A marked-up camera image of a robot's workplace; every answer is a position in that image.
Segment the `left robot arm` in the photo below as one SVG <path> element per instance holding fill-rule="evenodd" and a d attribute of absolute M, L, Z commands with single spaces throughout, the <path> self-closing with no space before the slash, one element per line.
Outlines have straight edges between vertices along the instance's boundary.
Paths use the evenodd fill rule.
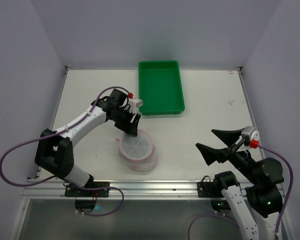
<path fill-rule="evenodd" d="M 93 177 L 75 164 L 74 147 L 98 126 L 112 121 L 124 133 L 136 137 L 143 101 L 123 87 L 110 87 L 110 95 L 101 93 L 85 112 L 56 130 L 46 129 L 39 138 L 35 163 L 64 181 L 89 188 Z"/>

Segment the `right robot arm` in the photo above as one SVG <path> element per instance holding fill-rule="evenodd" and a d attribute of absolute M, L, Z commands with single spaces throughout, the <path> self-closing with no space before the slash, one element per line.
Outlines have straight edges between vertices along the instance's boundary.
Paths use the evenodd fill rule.
<path fill-rule="evenodd" d="M 198 197 L 224 197 L 244 240 L 279 240 L 281 224 L 277 220 L 284 206 L 277 187 L 284 182 L 281 163 L 271 157 L 258 161 L 252 158 L 249 149 L 257 148 L 260 140 L 253 126 L 232 131 L 213 129 L 212 133 L 226 147 L 216 149 L 197 143 L 206 164 L 230 162 L 252 185 L 245 187 L 243 194 L 234 173 L 225 171 L 209 181 L 199 181 Z"/>

